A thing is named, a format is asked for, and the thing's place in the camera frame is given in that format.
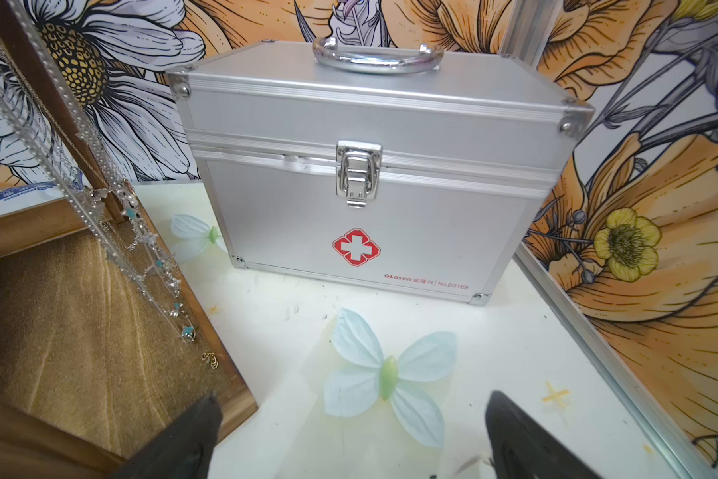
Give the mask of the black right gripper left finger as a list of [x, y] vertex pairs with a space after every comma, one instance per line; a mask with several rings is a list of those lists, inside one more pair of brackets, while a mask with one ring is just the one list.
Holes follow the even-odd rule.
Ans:
[[222, 421], [214, 394], [189, 406], [111, 478], [206, 478]]

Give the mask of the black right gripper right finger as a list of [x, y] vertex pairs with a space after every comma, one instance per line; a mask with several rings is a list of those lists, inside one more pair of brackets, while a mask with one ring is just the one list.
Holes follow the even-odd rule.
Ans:
[[502, 391], [491, 393], [485, 423], [500, 479], [600, 479]]

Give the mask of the wooden jewelry display stand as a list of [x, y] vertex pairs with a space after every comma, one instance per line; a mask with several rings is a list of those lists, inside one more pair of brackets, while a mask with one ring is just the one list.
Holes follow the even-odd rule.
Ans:
[[103, 461], [205, 395], [257, 411], [144, 191], [199, 177], [168, 71], [222, 43], [188, 1], [0, 1], [0, 412]]

